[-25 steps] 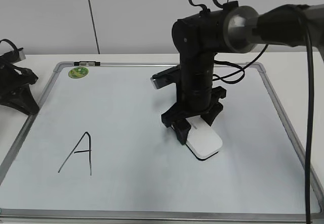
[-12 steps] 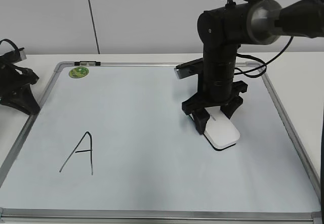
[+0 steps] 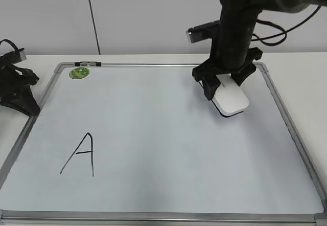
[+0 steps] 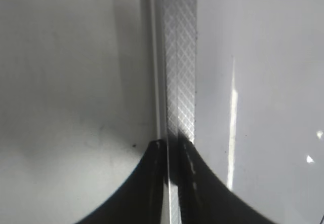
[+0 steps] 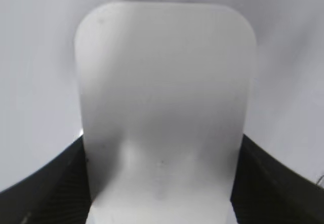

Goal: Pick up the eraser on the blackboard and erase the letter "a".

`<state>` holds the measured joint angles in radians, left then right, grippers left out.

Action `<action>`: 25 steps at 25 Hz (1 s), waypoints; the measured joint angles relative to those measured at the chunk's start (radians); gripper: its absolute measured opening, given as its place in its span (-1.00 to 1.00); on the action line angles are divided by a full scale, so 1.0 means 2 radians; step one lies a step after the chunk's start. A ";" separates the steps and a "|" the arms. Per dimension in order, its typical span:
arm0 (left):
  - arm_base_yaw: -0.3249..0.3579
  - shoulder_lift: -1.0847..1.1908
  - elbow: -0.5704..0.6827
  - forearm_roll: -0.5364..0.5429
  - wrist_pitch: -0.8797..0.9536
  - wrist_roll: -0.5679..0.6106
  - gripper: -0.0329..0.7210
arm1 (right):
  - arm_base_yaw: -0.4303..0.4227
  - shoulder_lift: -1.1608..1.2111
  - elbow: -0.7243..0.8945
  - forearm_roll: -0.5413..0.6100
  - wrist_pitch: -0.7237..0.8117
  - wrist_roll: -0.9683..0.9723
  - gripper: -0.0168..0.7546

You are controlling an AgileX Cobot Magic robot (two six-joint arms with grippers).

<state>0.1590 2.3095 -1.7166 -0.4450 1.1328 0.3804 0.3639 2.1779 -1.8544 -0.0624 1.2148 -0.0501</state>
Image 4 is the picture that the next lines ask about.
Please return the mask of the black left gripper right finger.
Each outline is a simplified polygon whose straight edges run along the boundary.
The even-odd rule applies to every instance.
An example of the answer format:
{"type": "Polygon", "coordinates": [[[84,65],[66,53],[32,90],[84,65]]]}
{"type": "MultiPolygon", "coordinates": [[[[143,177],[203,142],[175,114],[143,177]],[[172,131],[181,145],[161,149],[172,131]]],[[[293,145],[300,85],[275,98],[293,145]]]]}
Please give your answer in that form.
{"type": "Polygon", "coordinates": [[[178,137],[183,223],[273,223],[232,193],[184,135],[178,137]]]}

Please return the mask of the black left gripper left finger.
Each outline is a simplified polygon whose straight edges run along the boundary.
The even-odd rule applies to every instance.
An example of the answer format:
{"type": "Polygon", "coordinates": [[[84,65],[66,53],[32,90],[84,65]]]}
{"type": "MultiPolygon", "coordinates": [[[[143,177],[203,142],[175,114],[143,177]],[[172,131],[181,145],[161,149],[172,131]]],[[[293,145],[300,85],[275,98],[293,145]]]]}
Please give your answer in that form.
{"type": "Polygon", "coordinates": [[[151,141],[125,182],[79,223],[160,223],[166,169],[166,143],[151,141]]]}

